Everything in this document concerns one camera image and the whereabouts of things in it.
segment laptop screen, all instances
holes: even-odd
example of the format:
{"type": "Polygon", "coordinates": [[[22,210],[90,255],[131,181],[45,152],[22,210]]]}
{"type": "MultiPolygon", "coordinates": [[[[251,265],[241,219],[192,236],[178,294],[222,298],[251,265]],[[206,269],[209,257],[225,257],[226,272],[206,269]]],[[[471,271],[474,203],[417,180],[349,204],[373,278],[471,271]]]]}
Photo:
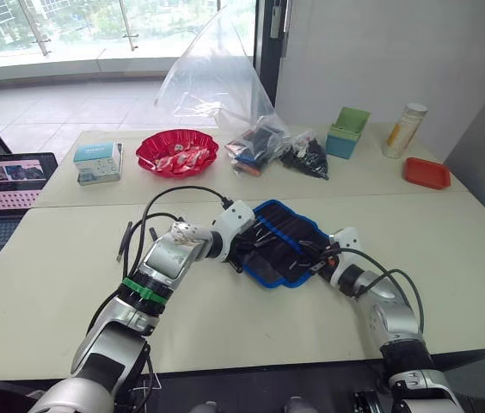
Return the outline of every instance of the laptop screen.
{"type": "Polygon", "coordinates": [[[52,153],[0,155],[0,218],[22,217],[56,168],[52,153]]]}

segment glass railing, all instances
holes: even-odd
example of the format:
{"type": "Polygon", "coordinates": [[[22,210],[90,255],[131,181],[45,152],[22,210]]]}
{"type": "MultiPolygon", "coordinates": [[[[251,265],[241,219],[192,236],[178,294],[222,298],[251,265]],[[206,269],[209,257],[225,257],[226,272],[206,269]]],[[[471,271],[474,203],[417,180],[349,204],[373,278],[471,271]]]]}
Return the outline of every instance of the glass railing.
{"type": "Polygon", "coordinates": [[[0,53],[125,47],[179,57],[225,5],[236,9],[236,28],[251,55],[255,0],[0,0],[0,53]]]}

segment table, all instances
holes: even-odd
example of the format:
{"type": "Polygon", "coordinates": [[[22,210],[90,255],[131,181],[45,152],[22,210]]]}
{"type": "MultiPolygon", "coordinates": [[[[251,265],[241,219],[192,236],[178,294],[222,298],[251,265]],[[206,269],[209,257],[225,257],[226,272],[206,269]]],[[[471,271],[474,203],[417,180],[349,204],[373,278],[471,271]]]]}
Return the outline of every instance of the table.
{"type": "MultiPolygon", "coordinates": [[[[228,196],[245,200],[314,198],[336,195],[366,194],[417,194],[434,193],[402,179],[402,159],[390,159],[381,155],[381,142],[389,136],[392,125],[368,124],[350,160],[328,157],[329,181],[311,178],[296,170],[288,170],[280,163],[273,163],[260,178],[241,174],[237,176],[223,145],[232,136],[218,129],[203,129],[220,144],[218,159],[204,173],[182,181],[154,176],[138,166],[135,151],[142,140],[157,131],[85,132],[73,145],[64,161],[53,174],[34,207],[73,207],[87,205],[143,204],[154,194],[174,185],[206,185],[228,196]],[[76,184],[77,169],[72,162],[77,145],[103,141],[116,141],[124,145],[125,162],[122,179],[117,182],[81,187],[76,184]]],[[[326,136],[326,126],[317,128],[319,138],[326,136]]],[[[414,140],[406,157],[420,157],[435,161],[432,153],[414,140]]],[[[455,177],[447,192],[466,191],[455,177]]],[[[159,202],[193,202],[214,200],[209,194],[183,191],[169,194],[159,202]]]]}
{"type": "MultiPolygon", "coordinates": [[[[411,274],[424,302],[432,353],[485,348],[485,209],[470,193],[285,203],[326,232],[357,227],[366,252],[411,274]]],[[[0,379],[68,375],[91,315],[120,283],[120,238],[143,207],[28,212],[0,254],[0,379]]],[[[202,224],[221,212],[209,202],[155,210],[202,224]]],[[[160,234],[169,222],[153,225],[160,234]]],[[[164,373],[379,357],[359,320],[348,299],[319,277],[296,289],[267,290],[229,264],[198,262],[150,338],[153,363],[164,373]]]]}

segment white bottle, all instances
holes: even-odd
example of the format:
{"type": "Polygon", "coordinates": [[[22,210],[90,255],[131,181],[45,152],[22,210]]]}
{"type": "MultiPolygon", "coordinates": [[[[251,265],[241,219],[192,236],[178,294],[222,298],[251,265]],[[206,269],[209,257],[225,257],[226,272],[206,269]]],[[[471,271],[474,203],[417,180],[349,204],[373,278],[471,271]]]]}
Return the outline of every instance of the white bottle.
{"type": "Polygon", "coordinates": [[[427,107],[419,103],[407,103],[405,105],[401,118],[382,147],[382,152],[386,157],[401,157],[414,137],[418,126],[421,125],[427,111],[427,107]]]}

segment silver robot arm segment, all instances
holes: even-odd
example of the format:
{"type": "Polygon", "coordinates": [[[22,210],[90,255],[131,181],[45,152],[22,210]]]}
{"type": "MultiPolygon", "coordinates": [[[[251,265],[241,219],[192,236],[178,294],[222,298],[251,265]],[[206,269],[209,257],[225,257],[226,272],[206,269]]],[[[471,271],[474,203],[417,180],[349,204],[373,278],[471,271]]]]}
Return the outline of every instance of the silver robot arm segment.
{"type": "Polygon", "coordinates": [[[103,307],[71,366],[71,376],[53,386],[29,413],[112,413],[149,356],[146,336],[157,327],[168,299],[185,274],[204,258],[225,261],[236,235],[255,220],[238,200],[207,229],[176,222],[152,244],[131,278],[103,307]]]}
{"type": "MultiPolygon", "coordinates": [[[[333,247],[361,250],[355,228],[330,237],[333,247]]],[[[435,369],[414,313],[394,284],[381,280],[358,297],[361,288],[378,274],[355,265],[359,256],[341,252],[329,279],[346,296],[356,299],[374,344],[384,357],[388,383],[394,397],[394,413],[464,413],[444,374],[435,369]]]]}

